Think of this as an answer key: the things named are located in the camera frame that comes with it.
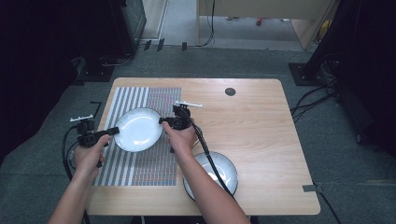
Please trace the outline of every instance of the wooden table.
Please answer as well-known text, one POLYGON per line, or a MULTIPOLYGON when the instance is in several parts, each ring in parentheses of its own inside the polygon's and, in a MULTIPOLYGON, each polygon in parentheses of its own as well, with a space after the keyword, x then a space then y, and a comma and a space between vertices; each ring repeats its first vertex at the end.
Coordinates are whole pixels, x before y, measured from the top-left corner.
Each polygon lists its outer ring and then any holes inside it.
MULTIPOLYGON (((196 42, 200 45, 200 16, 212 15, 213 0, 196 1, 196 42)), ((216 0, 214 16, 292 19, 301 46, 307 49, 338 3, 339 0, 216 0)))
MULTIPOLYGON (((181 100, 204 133, 210 151, 228 157, 238 173, 235 199, 247 215, 316 215, 317 194, 280 81, 276 79, 134 78, 114 81, 98 130, 117 87, 181 87, 181 100), (228 96, 227 88, 236 95, 228 96)), ((194 154, 203 152, 200 145, 194 154)), ((199 216, 177 168, 177 185, 170 187, 92 186, 90 215, 199 216)))

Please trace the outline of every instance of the white bowl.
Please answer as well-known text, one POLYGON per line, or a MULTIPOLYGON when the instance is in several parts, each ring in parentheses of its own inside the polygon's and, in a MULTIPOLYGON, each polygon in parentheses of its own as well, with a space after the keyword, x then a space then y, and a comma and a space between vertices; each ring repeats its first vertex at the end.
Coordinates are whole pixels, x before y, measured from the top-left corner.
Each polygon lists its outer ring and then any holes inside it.
MULTIPOLYGON (((218 170, 221 179, 223 180, 231 194, 234 195, 238 186, 238 177, 235 166, 233 166, 233 163, 227 157, 218 152, 210 152, 210 156, 212 157, 212 161, 215 163, 216 169, 218 170)), ((218 178, 215 175, 215 172, 212 169, 212 166, 207 160, 205 153, 196 155, 195 159, 202 165, 202 167, 204 167, 210 177, 212 177, 212 179, 222 187, 218 178)), ((192 195, 189 183, 184 176, 183 184, 189 196, 194 200, 194 196, 192 195)))
POLYGON ((126 151, 143 151, 154 145, 163 133, 160 115, 150 108, 135 108, 123 114, 116 123, 120 133, 114 135, 116 144, 126 151))

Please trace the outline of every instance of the black cable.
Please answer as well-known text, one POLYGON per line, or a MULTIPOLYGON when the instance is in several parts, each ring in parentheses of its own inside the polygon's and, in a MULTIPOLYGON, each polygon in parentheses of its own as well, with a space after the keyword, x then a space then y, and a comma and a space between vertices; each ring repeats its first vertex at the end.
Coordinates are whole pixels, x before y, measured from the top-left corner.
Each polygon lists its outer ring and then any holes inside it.
MULTIPOLYGON (((312 181, 312 183, 314 183, 315 187, 318 187, 317 183, 315 183, 315 181, 312 181)), ((334 209, 332 208, 332 205, 329 203, 329 201, 327 200, 326 196, 324 196, 324 194, 322 192, 318 192, 318 194, 322 197, 322 199, 324 200, 324 202, 327 204, 327 206, 329 206, 330 210, 332 211, 332 215, 335 217, 335 219, 337 220, 338 224, 341 224, 340 218, 338 218, 337 214, 335 213, 334 209)))
POLYGON ((332 80, 331 82, 329 82, 328 85, 320 86, 320 87, 318 87, 318 88, 316 88, 316 89, 313 89, 312 91, 308 91, 306 94, 303 95, 303 97, 299 100, 299 102, 297 103, 297 105, 296 105, 294 108, 292 108, 292 109, 290 110, 290 113, 291 113, 291 115, 292 115, 292 118, 295 119, 294 123, 296 123, 306 111, 308 111, 308 110, 314 108, 316 105, 318 105, 318 104, 320 104, 320 103, 326 101, 327 99, 329 99, 329 98, 331 98, 331 97, 334 97, 334 96, 336 95, 336 92, 329 92, 329 89, 332 89, 332 84, 334 83, 334 81, 335 81, 335 79, 332 80), (300 105, 301 101, 302 101, 305 97, 307 97, 308 95, 314 93, 315 91, 318 91, 318 90, 321 90, 321 89, 324 89, 324 88, 326 88, 326 93, 327 93, 325 96, 323 96, 322 98, 316 100, 315 102, 313 102, 313 103, 311 103, 311 104, 300 105), (300 113, 297 114, 297 115, 294 115, 294 113, 295 113, 298 109, 300 109, 300 108, 303 108, 304 111, 300 112, 300 113))
POLYGON ((212 42, 212 40, 214 39, 215 29, 213 27, 213 17, 215 15, 215 5, 216 5, 216 0, 213 0, 213 5, 212 5, 212 24, 211 24, 210 36, 207 39, 206 43, 204 43, 203 45, 196 45, 196 47, 204 47, 204 46, 208 45, 210 42, 212 42))
POLYGON ((300 106, 300 103, 301 103, 301 101, 302 101, 305 97, 307 97, 308 95, 314 93, 315 91, 318 91, 318 90, 323 89, 323 88, 326 88, 326 87, 327 87, 327 86, 320 86, 320 87, 318 87, 318 88, 316 88, 316 89, 313 89, 312 91, 306 92, 306 93, 302 96, 302 98, 299 100, 299 102, 297 103, 297 105, 296 105, 294 108, 292 108, 292 109, 290 110, 291 114, 293 115, 293 114, 296 112, 296 110, 297 110, 298 108, 301 108, 301 107, 302 107, 302 106, 300 106))
POLYGON ((64 154, 64 148, 65 148, 65 145, 66 145, 67 135, 69 135, 70 131, 72 131, 73 129, 76 129, 76 128, 77 128, 77 125, 74 125, 74 126, 70 127, 66 131, 66 133, 64 134, 64 140, 62 141, 62 162, 64 164, 64 169, 66 170, 67 177, 69 177, 70 181, 72 180, 73 175, 72 175, 72 173, 70 171, 70 167, 69 167, 69 165, 67 163, 67 158, 66 158, 66 155, 64 154))
MULTIPOLYGON (((129 61, 131 61, 131 59, 134 57, 133 54, 130 54, 128 59, 123 62, 123 63, 103 63, 102 66, 103 67, 109 67, 109 66, 121 66, 121 65, 125 65, 126 63, 128 63, 129 61)), ((102 61, 105 57, 101 57, 99 58, 99 61, 102 61)))
MULTIPOLYGON (((70 181, 73 179, 73 175, 72 175, 72 172, 70 171, 70 167, 67 162, 67 155, 64 154, 64 152, 65 152, 64 148, 66 145, 67 135, 69 135, 70 131, 72 131, 73 129, 76 129, 76 128, 77 128, 77 125, 70 127, 64 134, 64 140, 62 141, 62 162, 64 164, 64 169, 66 170, 67 177, 69 177, 70 181)), ((90 218, 88 217, 87 210, 84 210, 83 220, 85 220, 86 224, 91 223, 90 218)))
POLYGON ((222 178, 221 178, 221 176, 220 176, 220 174, 219 174, 219 171, 218 171, 218 169, 216 168, 216 165, 215 165, 215 163, 213 162, 212 157, 210 156, 210 152, 209 152, 209 149, 208 149, 208 147, 207 147, 207 144, 206 144, 206 141, 205 141, 205 139, 204 139, 204 135, 203 135, 203 133, 202 133, 201 128, 199 128, 199 127, 194 123, 194 121, 190 118, 190 116, 187 114, 187 112, 186 112, 184 109, 181 109, 181 111, 183 111, 183 113, 184 113, 184 115, 186 116, 186 118, 188 119, 189 123, 190 123, 191 126, 194 128, 195 134, 197 135, 198 140, 200 141, 200 143, 201 143, 201 145, 202 145, 202 148, 204 149, 204 153, 205 153, 205 155, 206 155, 206 157, 207 157, 207 160, 209 161, 210 166, 211 166, 212 169, 213 169, 213 172, 215 172, 215 175, 216 175, 216 177, 218 178, 218 180, 219 180, 221 186, 222 186, 222 187, 224 188, 224 190, 235 200, 235 198, 233 197, 233 194, 230 192, 230 190, 227 188, 227 185, 226 185, 226 184, 224 183, 224 181, 222 180, 222 178))
POLYGON ((75 143, 73 143, 73 145, 69 148, 69 149, 67 149, 67 153, 66 153, 66 158, 67 158, 67 160, 68 160, 68 164, 69 164, 69 166, 71 166, 74 170, 76 170, 76 167, 73 165, 73 163, 69 160, 69 155, 70 155, 70 152, 71 152, 71 150, 72 150, 72 148, 76 145, 78 143, 78 141, 76 141, 75 143))
POLYGON ((100 109, 100 106, 102 105, 102 102, 91 101, 91 104, 98 104, 98 106, 96 107, 96 110, 95 110, 95 114, 93 115, 93 117, 96 118, 96 115, 99 112, 99 109, 100 109))
POLYGON ((315 101, 314 103, 312 103, 312 104, 305 105, 305 106, 304 106, 304 107, 305 107, 304 111, 303 111, 303 112, 300 112, 298 115, 296 115, 296 116, 293 117, 294 119, 297 118, 297 120, 295 120, 294 123, 296 123, 306 111, 308 111, 308 110, 314 108, 314 107, 315 107, 316 105, 318 105, 319 103, 322 103, 322 102, 326 101, 327 99, 329 99, 330 97, 333 97, 334 95, 335 95, 335 93, 333 93, 333 94, 328 94, 328 95, 326 95, 326 96, 324 96, 324 97, 322 97, 322 98, 316 100, 316 101, 315 101))

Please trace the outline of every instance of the human hand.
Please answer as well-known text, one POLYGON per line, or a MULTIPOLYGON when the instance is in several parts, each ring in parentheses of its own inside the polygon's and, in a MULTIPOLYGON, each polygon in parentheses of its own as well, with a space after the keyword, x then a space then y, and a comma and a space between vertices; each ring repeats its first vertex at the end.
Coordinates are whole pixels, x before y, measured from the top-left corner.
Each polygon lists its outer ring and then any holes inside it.
POLYGON ((92 182, 99 174, 99 168, 96 167, 98 161, 103 162, 103 147, 110 140, 108 134, 99 138, 93 147, 78 146, 75 149, 76 173, 75 176, 82 176, 92 182))
POLYGON ((195 130, 192 126, 185 130, 175 130, 172 129, 168 122, 163 122, 163 129, 168 134, 169 143, 172 146, 172 149, 175 150, 175 153, 178 156, 192 156, 191 149, 192 145, 197 139, 195 134, 195 130))

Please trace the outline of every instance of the striped mat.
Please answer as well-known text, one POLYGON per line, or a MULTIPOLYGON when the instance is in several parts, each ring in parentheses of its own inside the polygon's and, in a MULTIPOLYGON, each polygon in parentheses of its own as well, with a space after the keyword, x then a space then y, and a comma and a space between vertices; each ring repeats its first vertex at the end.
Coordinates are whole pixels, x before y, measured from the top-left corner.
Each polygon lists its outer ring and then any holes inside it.
MULTIPOLYGON (((127 111, 138 107, 156 110, 162 118, 173 117, 172 105, 180 100, 181 88, 116 88, 105 128, 112 128, 127 111)), ((140 152, 120 149, 111 140, 104 149, 104 162, 95 186, 174 186, 177 164, 163 134, 152 147, 140 152)))

